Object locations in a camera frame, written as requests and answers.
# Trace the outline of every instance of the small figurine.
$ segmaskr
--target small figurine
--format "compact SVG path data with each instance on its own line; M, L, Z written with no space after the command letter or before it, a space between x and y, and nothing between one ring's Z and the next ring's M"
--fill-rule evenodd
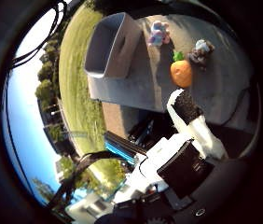
M154 21L151 26L151 33L148 39L148 46L161 46L162 44L169 44L170 32L168 30L169 23Z
M200 39L194 49L187 54L187 57L200 66L201 70L206 70L206 59L215 50L215 46L208 40Z
M187 88L192 82L192 71L190 63L185 60L181 51L173 55L174 63L171 64L171 78L174 84L181 88Z

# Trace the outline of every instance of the plastic storage bin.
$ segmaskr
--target plastic storage bin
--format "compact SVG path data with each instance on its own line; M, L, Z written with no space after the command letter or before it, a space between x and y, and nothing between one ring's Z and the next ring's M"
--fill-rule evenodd
M127 13L102 19L92 35L85 60L91 77L125 77L142 30Z

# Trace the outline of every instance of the grass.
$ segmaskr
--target grass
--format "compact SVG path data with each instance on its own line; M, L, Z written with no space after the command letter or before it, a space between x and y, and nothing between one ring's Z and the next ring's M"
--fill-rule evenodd
M102 14L81 7L70 21L61 45L59 82L64 114L71 131L85 132L76 138L82 153L104 150L105 132L102 105L90 99L83 64L94 25ZM118 161L97 161L102 190L112 190L123 178Z

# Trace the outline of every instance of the blue sky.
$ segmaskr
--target blue sky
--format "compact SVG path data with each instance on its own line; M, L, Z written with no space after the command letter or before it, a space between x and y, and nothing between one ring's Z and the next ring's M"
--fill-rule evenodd
M22 40L16 54L17 56L34 49L46 37L54 15L54 11L51 10L35 24ZM44 125L35 97L35 89L39 85L37 72L42 66L39 58L42 54L43 50L40 50L30 62L12 71L8 87L7 108L13 140L21 165L31 186L34 185L32 179L37 177L56 190L60 184L55 180L54 162L59 156L53 150L43 131ZM4 130L7 133L7 125L5 123ZM8 152L12 163L21 180L23 180L23 184L28 187L11 150L9 139L6 138L6 141L9 146ZM33 190L36 198L39 201L43 201L36 188L33 188Z

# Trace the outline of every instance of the orange toy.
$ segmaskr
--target orange toy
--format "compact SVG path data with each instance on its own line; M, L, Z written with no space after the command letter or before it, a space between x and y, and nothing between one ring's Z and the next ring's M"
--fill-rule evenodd
M191 85L192 72L190 63L184 59L182 52L175 52L174 63L171 64L171 78L173 83L181 88Z

